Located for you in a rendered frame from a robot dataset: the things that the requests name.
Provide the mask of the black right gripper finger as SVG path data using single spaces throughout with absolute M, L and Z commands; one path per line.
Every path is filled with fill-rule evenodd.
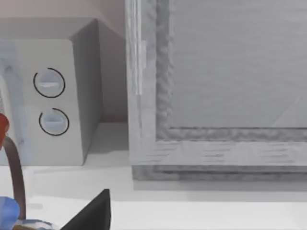
M 110 189 L 104 189 L 60 230 L 110 230 Z

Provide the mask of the red object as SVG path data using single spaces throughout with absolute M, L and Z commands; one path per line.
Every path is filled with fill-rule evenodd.
M 9 126 L 10 123 L 8 118 L 4 114 L 0 113 L 0 149 L 3 146 L 4 139 L 6 133 L 8 132 Z

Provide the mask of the round microwave knob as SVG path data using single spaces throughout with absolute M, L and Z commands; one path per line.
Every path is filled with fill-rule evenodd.
M 54 137 L 65 134 L 70 127 L 68 116 L 57 108 L 41 112 L 38 121 L 41 129 L 46 134 Z
M 35 90 L 46 98 L 57 98 L 66 88 L 63 75 L 56 69 L 46 68 L 35 73 L 33 77 Z

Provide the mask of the pale microwave oven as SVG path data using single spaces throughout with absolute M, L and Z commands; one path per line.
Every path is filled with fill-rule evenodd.
M 23 165 L 82 165 L 101 98 L 96 19 L 0 18 L 0 112 Z

